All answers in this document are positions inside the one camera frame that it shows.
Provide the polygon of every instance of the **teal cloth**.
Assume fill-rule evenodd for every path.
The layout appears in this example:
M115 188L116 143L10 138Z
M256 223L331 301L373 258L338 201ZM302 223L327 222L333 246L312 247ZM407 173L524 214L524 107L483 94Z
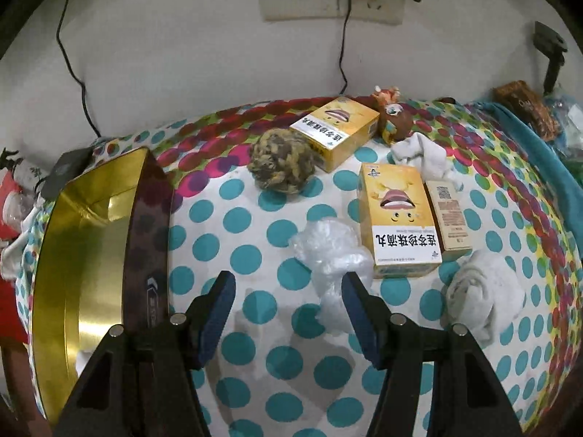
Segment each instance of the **teal cloth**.
M475 103L477 107L489 112L504 131L527 153L529 162L534 165L544 181L557 196L559 210L565 226L572 231L579 252L583 251L583 189L563 165L556 153L546 145L526 124L520 121L506 107L499 103Z

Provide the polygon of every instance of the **small cardboard box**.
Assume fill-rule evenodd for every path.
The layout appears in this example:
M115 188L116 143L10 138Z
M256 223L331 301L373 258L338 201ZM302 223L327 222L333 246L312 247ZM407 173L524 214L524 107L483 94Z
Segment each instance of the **small cardboard box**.
M340 97L314 110L293 125L316 155L316 165L332 172L372 138L379 113L350 98Z
M441 257L444 261L455 261L472 250L472 241L467 233L466 219L451 182L427 181L427 195L437 225Z
M437 229L419 171L363 163L360 236L374 257L375 277L419 277L441 264Z

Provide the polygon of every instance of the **brown toy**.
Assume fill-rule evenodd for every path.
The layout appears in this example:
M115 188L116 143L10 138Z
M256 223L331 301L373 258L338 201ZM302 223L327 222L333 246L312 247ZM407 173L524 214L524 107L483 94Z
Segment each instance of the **brown toy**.
M413 127L413 117L398 103L400 91L398 87L381 90L375 87L372 97L377 101L377 109L381 113L379 126L381 136L387 144L405 139Z

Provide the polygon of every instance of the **metal screw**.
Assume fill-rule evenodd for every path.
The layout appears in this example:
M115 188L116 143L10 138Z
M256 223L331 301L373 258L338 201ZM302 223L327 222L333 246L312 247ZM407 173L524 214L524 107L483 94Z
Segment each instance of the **metal screw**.
M454 324L454 326L451 327L451 329L454 331L456 335L459 335L460 337L467 335L467 327L463 324L460 323Z
M407 317L405 317L403 314L393 314L391 316L391 323L393 325L405 325L406 322Z
M110 329L109 329L109 334L112 337L119 337L121 334L123 334L124 332L124 326L117 324L117 325L113 325Z
M170 323L172 325L182 325L185 322L186 322L186 315L181 314L180 312L178 314L174 314L170 318Z

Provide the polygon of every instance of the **yarn ball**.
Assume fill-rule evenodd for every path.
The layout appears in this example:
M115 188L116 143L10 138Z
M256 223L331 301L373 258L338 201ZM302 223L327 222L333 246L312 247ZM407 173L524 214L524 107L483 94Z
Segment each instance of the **yarn ball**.
M251 147L247 168L261 189L297 194L314 175L314 153L295 131L273 128Z

